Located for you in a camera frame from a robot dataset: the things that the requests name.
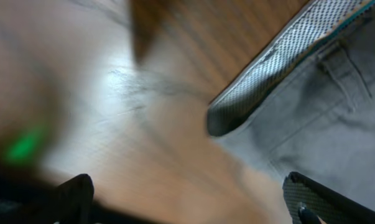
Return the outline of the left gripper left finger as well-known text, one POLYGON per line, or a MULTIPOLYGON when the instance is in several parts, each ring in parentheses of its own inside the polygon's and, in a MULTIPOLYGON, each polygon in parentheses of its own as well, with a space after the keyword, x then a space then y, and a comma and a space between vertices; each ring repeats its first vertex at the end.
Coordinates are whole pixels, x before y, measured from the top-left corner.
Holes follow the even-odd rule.
POLYGON ((88 174, 75 176, 40 199, 34 223, 89 223, 94 191, 88 174))

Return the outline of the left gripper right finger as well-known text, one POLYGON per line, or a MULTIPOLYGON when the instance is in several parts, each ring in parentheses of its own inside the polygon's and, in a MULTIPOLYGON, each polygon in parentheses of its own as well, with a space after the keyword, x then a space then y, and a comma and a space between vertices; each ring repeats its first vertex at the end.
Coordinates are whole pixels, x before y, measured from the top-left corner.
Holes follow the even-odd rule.
POLYGON ((375 211, 298 172, 284 179, 282 190, 293 224, 375 223, 375 211))

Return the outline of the grey shorts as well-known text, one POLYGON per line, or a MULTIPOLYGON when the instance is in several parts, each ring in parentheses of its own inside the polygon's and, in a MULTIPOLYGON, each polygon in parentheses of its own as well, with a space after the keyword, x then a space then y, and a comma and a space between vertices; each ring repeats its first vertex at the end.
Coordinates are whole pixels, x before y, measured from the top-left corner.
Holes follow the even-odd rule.
POLYGON ((211 103, 208 134, 375 211, 375 1, 310 1, 211 103))

